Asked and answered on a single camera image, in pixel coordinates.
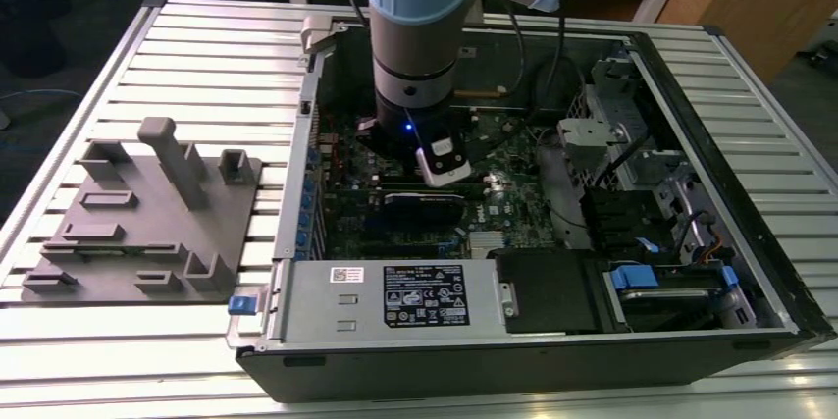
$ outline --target slotted metal table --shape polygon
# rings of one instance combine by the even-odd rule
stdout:
[[[278,404],[234,360],[226,306],[21,302],[25,275],[86,178],[75,164],[86,142],[127,139],[131,153],[150,154],[135,137],[146,116],[173,117],[177,138],[198,142],[202,155],[243,147],[267,164],[239,284],[267,282],[305,74],[303,18],[349,12],[211,0],[167,0],[141,10],[0,233],[0,416],[835,417],[838,341],[684,387]],[[554,25],[540,18],[522,23]],[[838,328],[838,177],[729,42],[697,26],[569,24],[649,34]],[[241,336],[257,331],[257,319],[237,328]]]

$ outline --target blue latch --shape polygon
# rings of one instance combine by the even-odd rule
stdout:
[[[725,278],[725,283],[728,284],[729,288],[733,288],[739,285],[739,277],[736,276],[735,267],[727,265],[722,268],[722,277]]]
[[[231,316],[255,316],[257,297],[255,296],[231,296],[231,301],[227,304],[227,313]]]
[[[650,265],[621,265],[610,272],[614,288],[656,288],[658,277]]]
[[[298,231],[298,246],[306,247],[306,244],[309,243],[309,241],[310,241],[309,233],[303,231]]]

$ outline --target warning label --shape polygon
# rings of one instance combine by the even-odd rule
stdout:
[[[392,328],[468,326],[462,265],[385,266],[385,323]]]

